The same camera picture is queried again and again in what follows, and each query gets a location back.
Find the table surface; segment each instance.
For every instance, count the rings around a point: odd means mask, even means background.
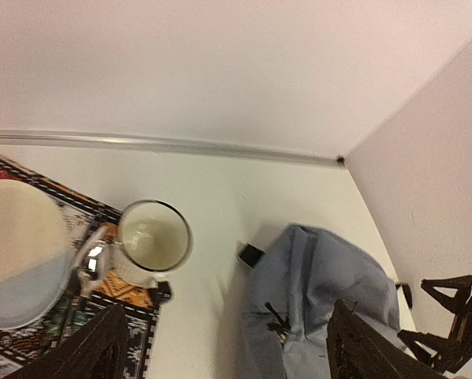
[[[324,227],[372,255],[397,280],[350,173],[250,159],[132,150],[5,146],[0,153],[115,208],[139,199],[172,204],[193,229],[194,249],[170,283],[148,378],[231,379],[248,269],[245,243],[265,247],[289,223]],[[401,325],[414,329],[399,294]]]

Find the black object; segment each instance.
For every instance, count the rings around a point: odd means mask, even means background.
[[[408,283],[396,283],[395,289],[398,290],[402,288],[404,293],[404,298],[406,299],[406,304],[408,308],[413,309],[413,295],[411,294],[411,288]]]
[[[157,288],[149,288],[147,291],[154,304],[162,305],[173,298],[173,291],[169,282],[158,282]]]
[[[446,379],[388,342],[341,300],[328,322],[327,345],[332,379]]]
[[[398,336],[420,362],[439,373],[456,373],[472,358],[472,275],[422,280],[421,288],[454,314],[448,338],[407,330]],[[453,289],[455,294],[448,296],[437,288]],[[436,353],[429,353],[422,345]]]
[[[264,256],[264,251],[259,250],[255,246],[246,245],[238,255],[242,261],[253,268],[258,261]]]
[[[129,332],[124,309],[108,306],[78,332],[9,379],[121,379]]]

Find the patterned placemat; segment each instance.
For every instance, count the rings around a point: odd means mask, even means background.
[[[117,209],[72,191],[3,156],[0,156],[0,179],[28,183],[55,201],[66,222],[73,253],[102,224],[109,227],[110,233],[117,230],[122,214]],[[116,302],[124,306],[129,329],[124,379],[145,378],[159,318],[159,302],[153,302],[152,298],[156,297],[152,295],[150,291],[120,280],[114,272],[110,272],[94,291],[83,312],[77,308],[78,298],[64,294],[39,320],[23,328],[0,331],[0,378],[47,353],[105,306]]]

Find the white wall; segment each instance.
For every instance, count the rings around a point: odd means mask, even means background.
[[[418,329],[446,336],[452,315],[420,281],[472,274],[472,43],[347,163],[400,279],[413,284]]]
[[[0,129],[346,153],[472,36],[472,0],[0,1]]]

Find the white plate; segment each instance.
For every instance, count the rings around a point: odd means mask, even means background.
[[[23,182],[0,180],[0,329],[27,325],[55,304],[70,258],[54,201]]]

